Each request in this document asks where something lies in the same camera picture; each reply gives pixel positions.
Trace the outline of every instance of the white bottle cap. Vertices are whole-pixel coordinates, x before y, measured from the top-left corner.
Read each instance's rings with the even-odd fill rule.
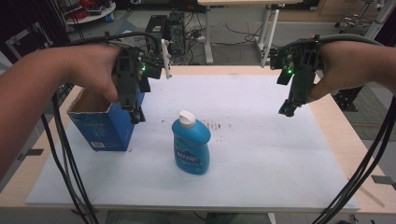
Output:
[[[196,118],[191,112],[182,110],[180,111],[178,120],[180,121],[181,127],[190,128],[195,125]]]

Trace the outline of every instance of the black cable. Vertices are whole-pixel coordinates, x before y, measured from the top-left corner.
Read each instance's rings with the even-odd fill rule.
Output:
[[[57,102],[56,93],[52,96],[52,104],[53,104],[53,115],[54,115],[54,119],[55,119],[55,124],[56,124],[57,130],[58,130],[58,134],[60,136],[61,144],[62,144],[64,150],[66,151],[67,158],[68,158],[69,163],[70,163],[70,169],[72,170],[73,176],[74,176],[74,178],[76,180],[76,184],[78,186],[78,190],[79,190],[79,192],[81,194],[81,197],[82,197],[84,203],[87,206],[87,210],[88,210],[91,218],[93,219],[94,223],[98,223],[99,221],[98,221],[98,219],[96,217],[96,214],[95,214],[95,212],[93,210],[93,207],[92,207],[92,205],[90,203],[90,200],[89,200],[89,198],[87,196],[87,192],[86,192],[86,190],[84,188],[84,185],[82,183],[82,180],[81,180],[81,177],[79,175],[76,162],[74,160],[73,153],[71,151],[69,142],[67,140],[66,133],[64,131],[64,126],[63,126],[62,120],[61,120],[61,113],[59,111],[59,106],[58,106],[58,102]]]
[[[67,44],[66,46],[76,46],[76,45],[85,45],[85,44],[94,44],[94,43],[106,43],[109,40],[117,40],[117,39],[121,39],[124,37],[130,37],[130,36],[135,36],[135,35],[144,35],[144,36],[150,37],[154,41],[154,45],[155,45],[154,52],[157,54],[161,54],[160,40],[157,39],[154,35],[151,35],[151,34],[145,33],[145,32],[131,32],[131,33],[125,33],[125,34],[120,34],[120,35],[91,37],[91,38],[73,41],[73,42]]]
[[[206,221],[206,218],[201,217],[200,215],[198,215],[196,212],[193,212],[198,218],[200,218],[202,221]]]
[[[382,123],[381,129],[379,130],[377,137],[375,138],[372,146],[369,148],[366,156],[363,158],[361,165],[358,167],[357,172],[355,172],[355,174],[352,176],[353,181],[351,178],[344,187],[344,189],[347,189],[346,192],[343,192],[344,191],[343,189],[339,193],[339,195],[344,193],[343,197],[339,199],[334,199],[334,201],[338,200],[337,205],[335,205],[332,208],[330,208],[329,206],[313,223],[327,223],[328,221],[330,221],[345,206],[345,204],[350,200],[350,198],[356,193],[356,191],[367,179],[367,177],[378,165],[380,159],[382,158],[382,155],[384,154],[385,149],[387,147],[390,134],[393,130],[395,120],[396,120],[396,99],[395,97],[393,97],[391,105],[389,107],[389,111],[386,117],[384,118],[384,122]],[[364,171],[366,169],[366,166],[368,165],[369,160],[372,158],[375,149],[382,137],[383,137],[382,144],[377,152],[377,155],[375,156],[374,161],[367,169],[367,171],[364,174],[362,174],[361,171]]]
[[[47,119],[44,114],[41,115],[41,121],[43,122],[44,130],[46,131],[47,137],[49,139],[49,147],[52,152],[52,157],[55,160],[56,166],[58,167],[59,171],[61,172],[62,178],[64,179],[64,183],[66,183],[67,191],[72,196],[73,195],[73,192],[71,190],[72,186],[68,184],[67,177],[64,172],[64,168],[62,167],[61,163],[59,162],[59,158],[58,158],[56,150],[55,150],[55,145],[53,143],[52,134],[50,132],[50,127],[49,127],[49,124],[48,124]],[[82,220],[84,220],[84,222],[88,224],[89,222],[88,222],[87,218],[84,217],[84,214],[82,213],[81,209],[79,208],[76,198],[73,196],[71,198],[72,198],[74,206],[78,210],[78,214],[81,216]]]

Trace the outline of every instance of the dish soap bottle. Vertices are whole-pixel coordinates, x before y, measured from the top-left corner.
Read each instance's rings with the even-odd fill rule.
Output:
[[[177,166],[190,174],[203,175],[209,167],[210,155],[207,142],[210,131],[189,112],[180,111],[172,125],[174,152]]]

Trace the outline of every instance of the white paper sheet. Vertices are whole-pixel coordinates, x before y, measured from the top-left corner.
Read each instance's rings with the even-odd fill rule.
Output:
[[[303,212],[327,207],[346,180],[307,105],[292,118],[277,114],[290,87],[276,85],[276,79],[151,79],[152,92],[142,105],[147,121],[135,126],[126,152],[93,151],[70,123],[66,132],[92,204]],[[171,126],[182,109],[194,113],[212,133],[205,175],[190,175],[176,166]],[[71,204],[52,157],[26,202]],[[345,209],[359,206],[352,199]]]

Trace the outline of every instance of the open box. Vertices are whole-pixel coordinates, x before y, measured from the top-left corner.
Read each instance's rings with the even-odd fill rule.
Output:
[[[144,93],[138,93],[141,106]],[[82,89],[67,109],[67,114],[75,123],[93,150],[125,151],[129,145],[134,125],[128,112],[119,104],[110,103],[103,95]]]

